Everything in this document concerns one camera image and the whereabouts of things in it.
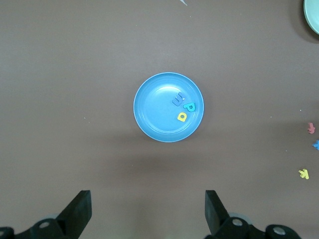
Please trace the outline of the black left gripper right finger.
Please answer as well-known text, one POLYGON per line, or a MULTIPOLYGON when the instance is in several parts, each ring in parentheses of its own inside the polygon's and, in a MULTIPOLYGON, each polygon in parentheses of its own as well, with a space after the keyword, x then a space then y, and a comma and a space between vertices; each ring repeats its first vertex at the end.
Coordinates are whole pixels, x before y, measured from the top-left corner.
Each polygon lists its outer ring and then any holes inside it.
POLYGON ((246 220, 228 214, 216 191, 205 191, 205 218, 210 230, 207 239, 265 239, 266 234, 246 220))

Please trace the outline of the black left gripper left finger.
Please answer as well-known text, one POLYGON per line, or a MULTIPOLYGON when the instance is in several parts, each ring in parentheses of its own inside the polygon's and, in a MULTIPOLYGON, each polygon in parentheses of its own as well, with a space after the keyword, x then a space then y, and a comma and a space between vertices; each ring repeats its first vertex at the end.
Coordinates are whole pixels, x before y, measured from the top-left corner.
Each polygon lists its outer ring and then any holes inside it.
POLYGON ((44 219, 19 233, 18 239, 78 239, 92 217, 89 190, 80 191, 54 219, 44 219))

